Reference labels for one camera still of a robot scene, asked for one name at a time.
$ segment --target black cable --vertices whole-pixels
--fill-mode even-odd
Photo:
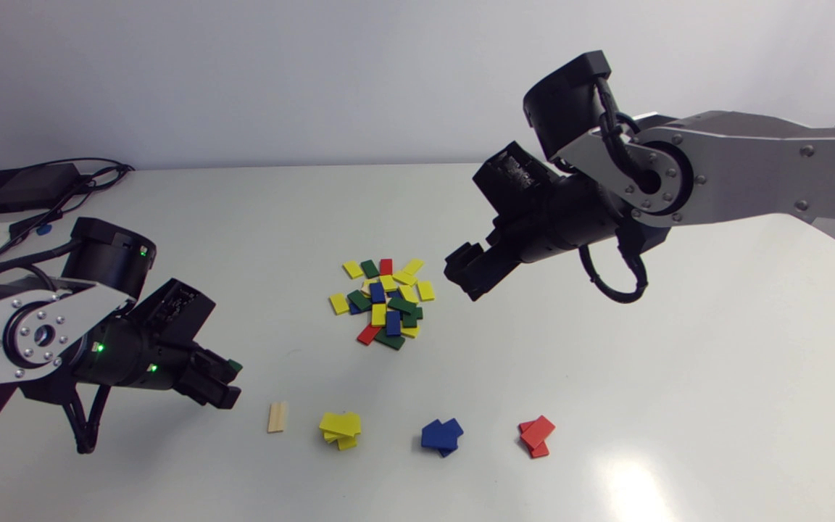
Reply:
[[[37,268],[35,265],[23,265],[22,267],[16,267],[16,268],[23,268],[23,270],[27,270],[30,273],[36,275],[37,278],[39,278],[39,280],[41,280],[41,282],[43,282],[43,286],[44,286],[44,288],[47,288],[47,290],[57,291],[57,285],[54,284],[54,280],[52,280],[52,278],[47,276],[47,274],[44,274],[43,270],[40,270],[40,268]]]
[[[605,294],[611,300],[623,304],[633,303],[633,301],[643,297],[643,291],[646,290],[647,285],[649,285],[649,281],[647,280],[646,267],[643,266],[643,260],[640,258],[639,254],[629,255],[629,257],[623,258],[623,261],[627,264],[627,268],[630,268],[630,271],[633,272],[633,276],[636,276],[636,290],[631,291],[629,294],[623,293],[623,291],[614,290],[614,288],[610,288],[607,286],[606,282],[601,280],[601,276],[597,275],[597,270],[594,269],[594,263],[592,263],[591,260],[589,245],[582,245],[579,247],[579,257],[582,259],[584,270],[586,270],[586,273],[589,274],[591,281],[594,283],[594,286],[601,291],[601,294]]]
[[[23,255],[23,257],[16,257],[14,259],[9,259],[9,261],[3,261],[0,263],[0,274],[6,270],[12,270],[12,268],[33,267],[43,261],[61,257],[61,255],[66,255],[73,250],[76,250],[81,244],[83,244],[83,240],[70,240],[69,242],[66,242],[66,244],[61,244],[60,246],[50,250],[44,250],[43,252],[36,252],[36,254]]]

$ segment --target colored wooden block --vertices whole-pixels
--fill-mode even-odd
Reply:
[[[318,424],[321,431],[329,431],[342,436],[357,436],[362,432],[360,418],[356,413],[347,412],[342,415],[325,413]]]
[[[378,268],[375,267],[375,263],[372,262],[372,259],[368,261],[364,261],[360,263],[360,267],[362,268],[362,273],[365,274],[365,277],[368,278],[377,278],[378,277]]]
[[[343,436],[340,439],[337,439],[337,449],[343,452],[344,450],[348,450],[351,448],[355,448],[357,446],[357,437],[355,436]]]
[[[350,304],[347,304],[343,294],[331,295],[331,307],[334,307],[334,314],[340,315],[350,311]]]
[[[543,443],[550,433],[553,433],[554,429],[556,429],[556,426],[553,426],[553,423],[549,422],[547,417],[540,415],[533,421],[533,424],[528,426],[527,429],[520,434],[520,439],[523,440],[529,448],[536,448]]]
[[[385,326],[385,312],[387,312],[387,308],[385,308],[385,303],[375,303],[372,305],[372,325],[373,326]]]
[[[392,297],[389,299],[388,306],[390,308],[394,308],[395,310],[401,310],[407,314],[414,314],[418,311],[418,306],[414,303],[409,303],[404,299],[398,299],[396,297]]]
[[[369,299],[375,303],[385,304],[385,289],[381,282],[374,282],[369,285]]]
[[[378,282],[378,278],[371,278],[371,280],[363,281],[362,282],[362,288],[360,288],[360,291],[362,292],[362,294],[364,294],[366,297],[370,297],[370,295],[372,294],[372,291],[369,290],[369,287],[371,287],[372,284],[374,284],[375,282]]]
[[[372,340],[375,339],[375,335],[378,334],[378,331],[381,330],[381,326],[373,326],[371,324],[365,325],[365,328],[360,331],[360,334],[357,337],[357,341],[360,343],[365,344],[365,346],[369,346],[372,343]]]
[[[420,268],[423,266],[424,262],[420,259],[412,259],[411,261],[408,261],[408,264],[405,265],[404,268],[402,268],[402,271],[406,274],[411,274],[412,276],[415,276],[418,274],[418,270],[420,270]]]
[[[362,277],[362,268],[360,267],[359,263],[355,261],[347,261],[344,263],[344,270],[347,272],[347,275],[350,276],[352,280],[355,278]]]
[[[414,314],[402,314],[402,326],[404,328],[417,328],[418,317]]]
[[[398,288],[398,285],[395,284],[395,280],[391,276],[379,276],[378,282],[382,283],[382,290],[384,291],[394,291]]]
[[[269,423],[266,424],[266,433],[278,433],[286,430],[286,414],[288,403],[286,401],[274,402],[269,405]]]
[[[401,337],[401,335],[398,337],[388,337],[388,335],[385,335],[385,331],[377,333],[375,335],[375,340],[385,344],[386,347],[394,348],[396,350],[401,350],[404,346],[404,337]]]
[[[402,297],[405,301],[418,303],[418,295],[415,293],[415,288],[413,286],[401,284],[398,286],[398,291],[402,293]]]
[[[530,450],[531,459],[536,459],[537,457],[546,457],[549,454],[549,448],[547,448],[547,443],[542,442],[539,446],[534,449]]]
[[[418,282],[418,278],[412,276],[411,274],[409,274],[407,272],[403,272],[403,271],[400,271],[400,270],[395,272],[394,274],[391,274],[391,278],[393,278],[395,281],[400,282],[401,284],[410,285],[410,284],[414,284],[415,282]]]
[[[385,312],[385,335],[398,337],[402,334],[402,312],[389,310]]]
[[[421,301],[433,301],[437,296],[433,293],[433,285],[430,281],[421,281],[417,284],[417,293]]]
[[[359,310],[369,310],[372,307],[372,301],[365,295],[362,295],[362,292],[359,290],[351,291],[350,294],[347,294],[347,299],[351,305],[357,305]]]

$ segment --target red block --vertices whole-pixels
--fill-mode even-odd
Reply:
[[[381,329],[381,326],[373,326],[371,324],[367,324],[357,337],[357,341],[360,341],[360,343],[365,344],[365,346],[369,346],[369,343],[372,343],[372,340],[375,339],[375,335],[378,334],[378,331]]]
[[[543,441],[553,433],[556,426],[547,420],[547,417],[540,415],[533,423],[527,427],[527,430],[520,434],[520,439],[527,444],[528,448],[536,449],[537,446],[543,444]]]
[[[537,446],[534,449],[531,449],[531,459],[536,459],[537,457],[546,457],[548,454],[549,448],[547,448],[546,442]]]

